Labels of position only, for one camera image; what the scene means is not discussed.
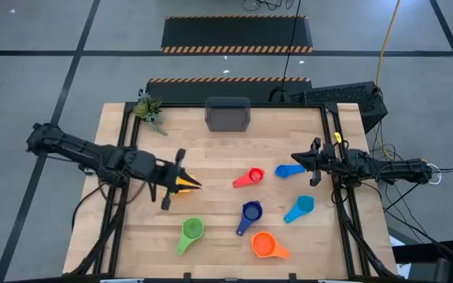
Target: wooden table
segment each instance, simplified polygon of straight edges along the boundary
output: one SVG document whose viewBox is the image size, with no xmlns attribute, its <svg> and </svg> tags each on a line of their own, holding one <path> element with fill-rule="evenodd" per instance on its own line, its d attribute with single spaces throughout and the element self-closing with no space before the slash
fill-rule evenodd
<svg viewBox="0 0 453 283">
<path fill-rule="evenodd" d="M 339 105 L 344 138 L 351 148 L 367 150 L 357 105 Z M 122 119 L 123 104 L 105 104 L 95 142 L 116 144 Z M 294 164 L 290 153 L 304 152 L 318 136 L 324 141 L 318 109 L 253 108 L 246 132 L 210 132 L 202 108 L 165 108 L 163 128 L 167 137 L 152 132 L 142 123 L 138 147 L 161 159 L 173 160 L 178 148 L 186 149 L 183 166 L 203 184 L 201 191 L 172 197 L 171 209 L 160 210 L 161 191 L 152 203 L 143 191 L 127 206 L 120 244 L 117 277 L 175 277 L 191 272 L 193 278 L 346 278 L 337 212 L 331 202 L 331 180 L 322 175 L 321 183 L 311 188 L 310 173 L 282 180 L 274 175 L 278 164 Z M 129 121 L 129 133 L 133 118 Z M 266 171 L 263 182 L 256 186 L 234 189 L 232 181 L 250 167 Z M 140 185 L 131 182 L 131 194 Z M 97 186 L 95 177 L 87 177 L 83 195 Z M 283 216 L 299 195 L 315 198 L 315 209 L 291 224 Z M 392 271 L 396 264 L 378 193 L 367 186 L 356 189 L 359 215 L 366 241 Z M 243 203 L 259 200 L 263 217 L 243 237 L 235 234 Z M 98 239 L 105 201 L 93 195 L 79 209 L 75 229 L 64 265 L 72 270 Z M 199 215 L 205 224 L 203 237 L 193 243 L 185 255 L 176 254 L 183 220 Z M 270 231 L 292 252 L 289 260 L 259 259 L 251 250 L 251 236 Z M 357 248 L 351 238 L 355 272 L 361 273 Z M 105 254 L 110 252 L 107 244 Z M 104 260 L 107 270 L 108 260 Z"/>
</svg>

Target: measuring cup handle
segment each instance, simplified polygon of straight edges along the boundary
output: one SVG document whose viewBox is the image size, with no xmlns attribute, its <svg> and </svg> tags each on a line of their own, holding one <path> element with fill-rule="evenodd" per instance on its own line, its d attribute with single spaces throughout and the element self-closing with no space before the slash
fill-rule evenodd
<svg viewBox="0 0 453 283">
<path fill-rule="evenodd" d="M 291 211 L 288 212 L 288 214 L 286 214 L 284 216 L 284 222 L 290 224 L 291 222 L 293 222 L 295 219 L 299 218 L 300 216 L 304 215 L 305 213 L 303 211 L 301 211 L 298 206 L 293 206 L 293 208 L 291 208 Z"/>
<path fill-rule="evenodd" d="M 182 235 L 180 238 L 179 238 L 179 243 L 178 243 L 178 247 L 176 249 L 176 251 L 178 252 L 179 255 L 182 255 L 185 253 L 185 250 L 186 248 L 188 248 L 188 246 L 193 242 L 192 239 L 189 239 L 188 237 L 185 237 L 184 235 Z"/>
<path fill-rule="evenodd" d="M 286 248 L 284 248 L 280 244 L 277 244 L 277 245 L 275 245 L 272 255 L 283 258 L 283 259 L 289 259 L 291 257 L 291 252 L 289 252 Z"/>
<path fill-rule="evenodd" d="M 237 227 L 237 235 L 242 236 L 244 235 L 245 231 L 251 226 L 252 221 L 247 219 L 246 217 L 242 216 L 241 223 L 239 227 Z"/>
</svg>

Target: orange measuring cup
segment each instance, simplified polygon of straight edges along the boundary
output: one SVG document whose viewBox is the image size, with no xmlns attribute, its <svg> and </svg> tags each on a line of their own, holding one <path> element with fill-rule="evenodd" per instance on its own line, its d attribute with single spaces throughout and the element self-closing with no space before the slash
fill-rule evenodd
<svg viewBox="0 0 453 283">
<path fill-rule="evenodd" d="M 259 258 L 277 256 L 283 259 L 289 259 L 291 253 L 282 247 L 268 232 L 259 232 L 251 238 L 252 250 Z"/>
</svg>

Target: green plant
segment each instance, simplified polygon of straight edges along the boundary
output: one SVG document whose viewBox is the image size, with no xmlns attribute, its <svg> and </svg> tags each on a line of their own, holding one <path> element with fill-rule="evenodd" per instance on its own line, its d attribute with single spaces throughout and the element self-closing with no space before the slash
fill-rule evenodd
<svg viewBox="0 0 453 283">
<path fill-rule="evenodd" d="M 168 133 L 160 128 L 158 125 L 162 124 L 164 121 L 162 117 L 158 114 L 162 112 L 160 106 L 162 105 L 162 98 L 160 97 L 151 97 L 148 94 L 141 94 L 139 103 L 134 107 L 134 114 L 144 120 L 152 130 L 157 133 L 168 135 Z"/>
</svg>

